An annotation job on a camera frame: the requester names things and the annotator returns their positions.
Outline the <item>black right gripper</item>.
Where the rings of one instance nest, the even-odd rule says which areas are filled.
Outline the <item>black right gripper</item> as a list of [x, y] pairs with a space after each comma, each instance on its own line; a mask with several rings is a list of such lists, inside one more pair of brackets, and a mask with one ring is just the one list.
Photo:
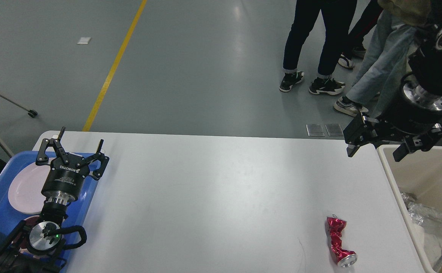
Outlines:
[[348, 157], [361, 146], [396, 142], [401, 145], [393, 152], [400, 162], [416, 151], [427, 152], [442, 138], [442, 100], [425, 101], [415, 93], [396, 93], [375, 112], [375, 119], [358, 113], [343, 130]]

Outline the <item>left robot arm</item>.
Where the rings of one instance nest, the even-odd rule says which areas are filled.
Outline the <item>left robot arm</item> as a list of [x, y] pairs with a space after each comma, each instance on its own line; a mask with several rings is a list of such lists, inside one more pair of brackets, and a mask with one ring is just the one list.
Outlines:
[[0, 273], [59, 273], [67, 263], [61, 253], [86, 243], [82, 225], [64, 225], [68, 206], [80, 202], [73, 219], [84, 221], [92, 199], [84, 182], [89, 177], [99, 180], [109, 157], [101, 151], [103, 140], [89, 157], [66, 152], [61, 145], [64, 132], [62, 128], [57, 138], [42, 140], [35, 164], [49, 168], [41, 189], [43, 206], [36, 219], [19, 221], [0, 243]]

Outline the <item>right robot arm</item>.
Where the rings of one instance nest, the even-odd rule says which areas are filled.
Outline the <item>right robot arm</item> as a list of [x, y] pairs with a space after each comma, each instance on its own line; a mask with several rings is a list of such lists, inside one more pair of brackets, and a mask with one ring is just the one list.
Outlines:
[[347, 154], [399, 142], [393, 157], [429, 151], [442, 138], [442, 0], [379, 0], [382, 13], [349, 92]]

